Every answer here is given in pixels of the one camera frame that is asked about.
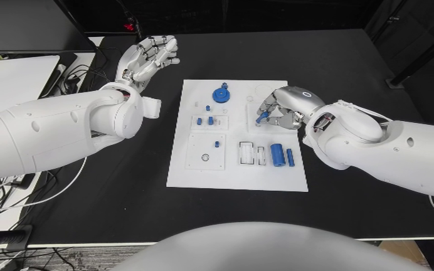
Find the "robotic hand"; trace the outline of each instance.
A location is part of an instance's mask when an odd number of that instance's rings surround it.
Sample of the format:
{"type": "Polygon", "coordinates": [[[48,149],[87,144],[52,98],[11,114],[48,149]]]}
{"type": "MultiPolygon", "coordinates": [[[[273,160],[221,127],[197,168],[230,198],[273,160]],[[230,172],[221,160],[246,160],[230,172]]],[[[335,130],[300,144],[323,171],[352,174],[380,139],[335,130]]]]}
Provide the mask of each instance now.
{"type": "Polygon", "coordinates": [[[173,36],[126,51],[116,82],[98,91],[34,100],[0,112],[0,178],[55,169],[132,138],[162,101],[140,97],[156,72],[178,64],[173,36]]]}
{"type": "Polygon", "coordinates": [[[380,180],[434,195],[434,126],[393,121],[342,100],[326,105],[310,91],[290,86],[271,93],[259,115],[260,124],[292,130],[306,123],[303,143],[332,168],[355,166],[380,180]],[[270,117],[276,107],[283,116],[270,117]]]}

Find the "black table surface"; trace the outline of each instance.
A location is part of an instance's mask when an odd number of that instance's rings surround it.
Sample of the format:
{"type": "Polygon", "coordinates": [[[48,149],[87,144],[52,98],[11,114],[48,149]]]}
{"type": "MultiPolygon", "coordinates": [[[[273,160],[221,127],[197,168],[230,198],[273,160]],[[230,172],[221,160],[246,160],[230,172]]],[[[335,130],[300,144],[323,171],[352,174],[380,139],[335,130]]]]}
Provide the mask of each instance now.
{"type": "MultiPolygon", "coordinates": [[[[407,92],[387,87],[393,72],[364,30],[178,39],[181,64],[159,71],[142,94],[162,99],[160,118],[145,119],[135,138],[88,157],[71,188],[35,207],[23,222],[34,225],[31,244],[158,242],[194,228],[241,221],[293,223],[354,238],[434,236],[429,197],[355,167],[332,169],[305,144],[308,193],[166,187],[185,79],[287,80],[326,103],[344,99],[393,119],[423,121],[407,92]]],[[[107,37],[101,46],[124,51],[132,44],[132,37],[107,37]]],[[[120,53],[106,52],[114,76],[120,53]]],[[[61,170],[58,190],[81,163],[61,170]]]]}

